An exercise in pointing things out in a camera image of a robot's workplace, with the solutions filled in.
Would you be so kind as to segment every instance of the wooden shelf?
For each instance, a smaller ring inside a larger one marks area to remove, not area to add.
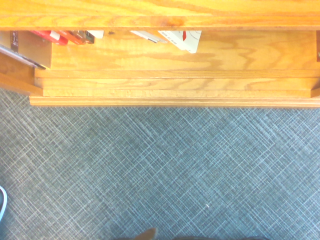
[[[318,0],[16,0],[0,30],[318,30]]]
[[[315,49],[315,31],[204,30],[196,54],[106,32],[93,45],[54,45],[51,70],[35,71],[43,96],[30,103],[317,107]]]
[[[2,73],[0,84],[32,105],[320,105],[318,0],[2,1],[0,30],[105,30],[93,45],[54,45],[34,84]],[[130,30],[202,36],[190,54]]]

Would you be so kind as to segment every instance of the red book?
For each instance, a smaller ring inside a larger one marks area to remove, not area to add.
[[[67,45],[68,43],[68,39],[61,36],[59,33],[55,31],[31,31],[31,32],[57,45],[64,46],[64,45]]]
[[[65,37],[69,41],[73,42],[74,44],[77,45],[83,45],[86,44],[86,42],[82,42],[79,38],[76,36],[72,35],[69,31],[57,31],[61,36]]]

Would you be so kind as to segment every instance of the gray carpet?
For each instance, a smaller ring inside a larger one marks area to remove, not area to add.
[[[320,110],[38,108],[0,90],[0,239],[320,237]]]

